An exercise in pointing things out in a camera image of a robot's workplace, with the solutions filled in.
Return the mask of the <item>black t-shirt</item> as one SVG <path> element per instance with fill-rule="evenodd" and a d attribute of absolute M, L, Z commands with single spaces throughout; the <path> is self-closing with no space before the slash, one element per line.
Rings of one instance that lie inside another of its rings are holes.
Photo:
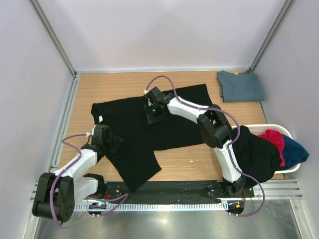
<path fill-rule="evenodd" d="M 149 125 L 146 103 L 145 97 L 132 97 L 94 103 L 91 108 L 95 124 L 109 126 L 124 141 L 105 156 L 132 193 L 161 171 L 155 151 L 203 143 L 198 125 L 183 117 L 167 114 L 163 121 Z"/>

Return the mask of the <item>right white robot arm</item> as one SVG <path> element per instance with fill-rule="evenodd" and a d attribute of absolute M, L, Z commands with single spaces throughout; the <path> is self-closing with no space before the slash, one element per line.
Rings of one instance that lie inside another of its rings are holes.
<path fill-rule="evenodd" d="M 232 127 L 218 105 L 202 106 L 189 102 L 176 94 L 164 94 L 157 87 L 144 90 L 148 102 L 144 106 L 148 124 L 177 115 L 198 125 L 203 142 L 212 148 L 222 169 L 224 189 L 228 196 L 238 196 L 246 183 L 237 162 L 233 147 Z"/>

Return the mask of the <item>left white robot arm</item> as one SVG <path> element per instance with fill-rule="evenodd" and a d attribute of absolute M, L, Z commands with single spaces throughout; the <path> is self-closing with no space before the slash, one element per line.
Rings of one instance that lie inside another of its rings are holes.
<path fill-rule="evenodd" d="M 61 226 L 84 199 L 101 199 L 106 194 L 104 177 L 87 171 L 106 154 L 119 152 L 125 141 L 103 124 L 94 125 L 92 131 L 83 136 L 88 140 L 81 148 L 64 138 L 62 144 L 75 149 L 76 156 L 55 172 L 44 172 L 40 176 L 32 206 L 35 217 L 51 219 Z"/>

